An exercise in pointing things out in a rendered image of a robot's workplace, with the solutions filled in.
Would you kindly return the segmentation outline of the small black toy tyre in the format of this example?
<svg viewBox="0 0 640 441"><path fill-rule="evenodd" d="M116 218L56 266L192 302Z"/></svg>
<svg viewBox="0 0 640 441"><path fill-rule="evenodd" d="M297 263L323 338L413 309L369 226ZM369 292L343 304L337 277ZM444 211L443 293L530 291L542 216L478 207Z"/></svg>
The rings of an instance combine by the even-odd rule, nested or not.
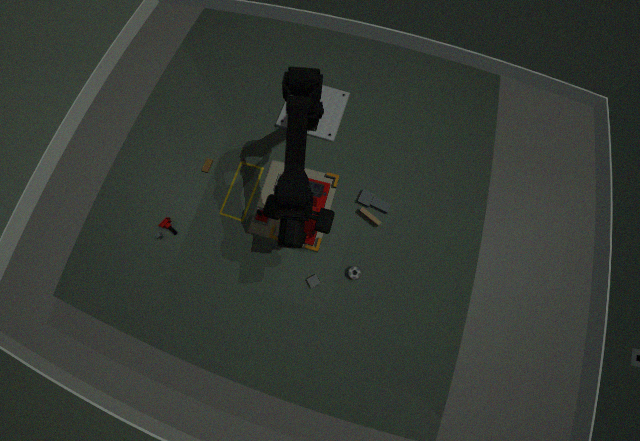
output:
<svg viewBox="0 0 640 441"><path fill-rule="evenodd" d="M356 271L356 274L353 274L353 271ZM348 270L348 276L352 279L352 280L357 280L360 278L361 276L361 270L358 266L352 266L349 268Z"/></svg>

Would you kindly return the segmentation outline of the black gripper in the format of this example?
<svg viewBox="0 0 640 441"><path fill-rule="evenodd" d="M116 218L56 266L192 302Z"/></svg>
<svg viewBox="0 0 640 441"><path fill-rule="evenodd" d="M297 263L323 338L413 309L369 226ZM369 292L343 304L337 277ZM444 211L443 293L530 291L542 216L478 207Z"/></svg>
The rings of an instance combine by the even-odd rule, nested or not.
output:
<svg viewBox="0 0 640 441"><path fill-rule="evenodd" d="M270 194L267 197L262 213L267 218L279 220L277 218L274 218L274 195L273 194ZM335 215L334 211L321 208L320 212L312 211L312 214L309 214L309 219L316 220L314 231L318 231L325 234L330 233L334 215ZM315 216L315 214L317 216Z"/></svg>

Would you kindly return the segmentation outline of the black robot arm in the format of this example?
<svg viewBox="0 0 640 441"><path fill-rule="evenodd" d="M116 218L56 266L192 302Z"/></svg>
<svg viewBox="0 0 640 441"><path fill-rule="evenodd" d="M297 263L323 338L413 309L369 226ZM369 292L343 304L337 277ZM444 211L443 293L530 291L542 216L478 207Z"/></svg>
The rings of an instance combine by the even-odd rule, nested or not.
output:
<svg viewBox="0 0 640 441"><path fill-rule="evenodd" d="M316 131L324 114L320 102L323 74L307 67L289 67L288 71L282 80L288 114L285 164L274 188L274 218L280 219L277 246L300 249L307 236L304 226L312 214L314 195L304 171L307 130Z"/></svg>

